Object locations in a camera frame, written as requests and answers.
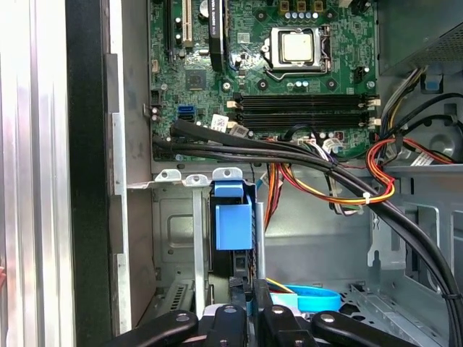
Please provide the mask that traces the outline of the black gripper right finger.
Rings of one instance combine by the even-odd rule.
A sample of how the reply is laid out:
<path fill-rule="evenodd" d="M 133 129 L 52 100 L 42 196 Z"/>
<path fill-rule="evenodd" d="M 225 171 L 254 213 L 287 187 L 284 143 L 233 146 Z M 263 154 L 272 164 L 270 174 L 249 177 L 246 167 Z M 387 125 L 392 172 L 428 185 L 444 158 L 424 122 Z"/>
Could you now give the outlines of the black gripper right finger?
<path fill-rule="evenodd" d="M 412 346 L 394 335 L 335 311 L 305 320 L 286 306 L 274 304 L 263 279 L 253 283 L 253 317 L 258 346 Z"/>

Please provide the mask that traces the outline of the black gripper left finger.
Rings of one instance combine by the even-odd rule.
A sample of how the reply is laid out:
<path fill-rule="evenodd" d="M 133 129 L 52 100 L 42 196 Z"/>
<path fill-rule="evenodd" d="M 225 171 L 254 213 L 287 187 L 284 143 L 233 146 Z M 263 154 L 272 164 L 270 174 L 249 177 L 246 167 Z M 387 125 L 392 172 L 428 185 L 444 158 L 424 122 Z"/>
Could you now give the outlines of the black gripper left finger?
<path fill-rule="evenodd" d="M 243 304 L 212 304 L 203 316 L 174 310 L 123 333 L 104 346 L 246 346 L 247 309 Z"/>

